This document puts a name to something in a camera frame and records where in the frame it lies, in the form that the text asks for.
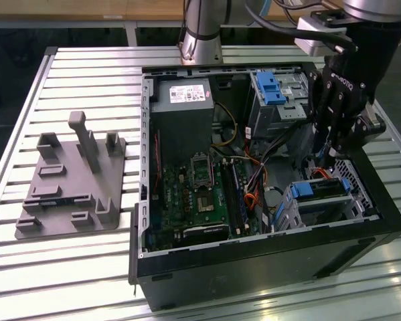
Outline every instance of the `floor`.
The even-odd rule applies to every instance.
[[[140,29],[139,45],[173,45],[177,29]],[[248,31],[226,29],[224,45],[269,44],[269,39],[287,43],[286,39],[265,35],[260,29]],[[41,29],[0,30],[0,158],[17,121],[25,97],[47,46],[94,47],[127,45],[122,29]],[[378,88],[377,98],[401,133],[401,47],[386,77]]]

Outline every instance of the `chip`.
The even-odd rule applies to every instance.
[[[197,210],[199,212],[210,212],[214,207],[214,194],[207,189],[198,189],[195,198],[197,199]]]

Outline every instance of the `metal slatted table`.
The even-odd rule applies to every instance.
[[[292,46],[225,47],[235,63],[315,62]],[[376,248],[339,276],[151,313],[127,282],[130,213],[138,201],[141,67],[179,64],[174,47],[64,49],[44,56],[0,162],[0,320],[365,320],[401,319],[401,238]],[[401,137],[388,130],[365,151],[401,211]],[[127,141],[121,222],[110,233],[18,241],[21,213],[42,132],[75,139],[66,121],[83,110],[97,138]]]

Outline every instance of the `motherboard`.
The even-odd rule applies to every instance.
[[[178,167],[165,165],[161,192],[152,196],[150,250],[259,233],[257,218],[243,200],[246,180],[242,161],[216,163],[208,154],[197,154]]]

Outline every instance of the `green motherboard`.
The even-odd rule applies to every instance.
[[[226,165],[231,165],[236,172],[238,190],[223,182],[224,165],[222,162],[214,163],[209,156],[193,158],[190,163],[179,167],[164,166],[162,206],[156,206],[151,212],[153,230],[149,243],[152,251],[186,246],[186,243],[179,242],[184,238],[184,231],[196,231],[201,227],[227,225],[230,232],[226,239],[260,232],[257,218],[248,218],[243,200],[240,200],[242,188],[247,183],[244,163],[238,160]],[[242,218],[236,221],[234,214],[233,217],[229,214],[229,196],[234,200],[237,210],[244,212],[242,223]],[[158,195],[153,195],[156,202],[159,202],[158,198]]]

